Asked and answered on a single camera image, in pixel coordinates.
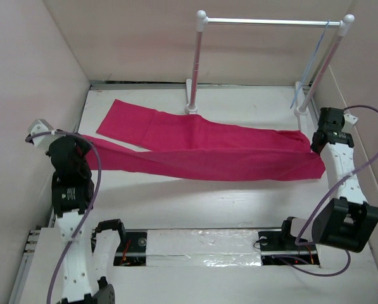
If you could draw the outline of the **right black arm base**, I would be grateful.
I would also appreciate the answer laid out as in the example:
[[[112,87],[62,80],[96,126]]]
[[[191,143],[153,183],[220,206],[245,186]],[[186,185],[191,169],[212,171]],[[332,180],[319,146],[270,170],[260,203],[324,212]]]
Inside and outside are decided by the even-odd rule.
[[[304,220],[288,217],[280,227],[258,230],[258,239],[253,247],[260,251],[261,264],[272,265],[320,265],[316,246],[295,244],[299,226]]]

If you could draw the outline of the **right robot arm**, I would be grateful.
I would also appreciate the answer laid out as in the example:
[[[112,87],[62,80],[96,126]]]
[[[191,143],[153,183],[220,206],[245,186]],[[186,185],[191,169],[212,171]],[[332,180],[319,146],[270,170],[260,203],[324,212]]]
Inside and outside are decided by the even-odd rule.
[[[328,204],[312,222],[314,243],[359,253],[378,223],[378,208],[370,206],[360,187],[355,169],[352,135],[344,129],[344,111],[321,108],[312,151],[317,153],[327,174]]]

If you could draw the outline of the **pink trousers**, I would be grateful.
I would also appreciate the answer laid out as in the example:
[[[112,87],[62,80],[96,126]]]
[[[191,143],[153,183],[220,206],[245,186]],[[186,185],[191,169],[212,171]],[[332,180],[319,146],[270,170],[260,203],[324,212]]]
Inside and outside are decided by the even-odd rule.
[[[201,181],[299,181],[325,171],[298,130],[252,129],[115,100],[92,138],[91,169]]]

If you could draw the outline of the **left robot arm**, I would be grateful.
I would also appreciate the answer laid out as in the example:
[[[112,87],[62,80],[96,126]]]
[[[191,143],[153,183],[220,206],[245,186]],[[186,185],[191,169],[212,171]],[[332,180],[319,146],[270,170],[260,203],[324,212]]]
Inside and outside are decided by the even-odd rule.
[[[95,150],[91,142],[70,134],[54,140],[47,151],[54,167],[53,212],[63,242],[47,303],[53,302],[57,279],[62,283],[60,303],[115,302],[110,272],[115,253],[127,245],[127,235],[119,218],[99,222],[96,227],[87,223],[100,185],[92,181],[86,160],[88,152]]]

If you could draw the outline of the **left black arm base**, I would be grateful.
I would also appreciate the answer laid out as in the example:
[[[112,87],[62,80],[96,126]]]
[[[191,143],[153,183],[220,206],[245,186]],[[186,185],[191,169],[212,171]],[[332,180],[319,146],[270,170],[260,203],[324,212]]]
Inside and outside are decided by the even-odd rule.
[[[120,219],[104,220],[98,223],[91,235],[91,249],[94,253],[98,234],[103,231],[117,231],[120,243],[115,253],[114,266],[136,267],[146,265],[148,231],[126,229]]]

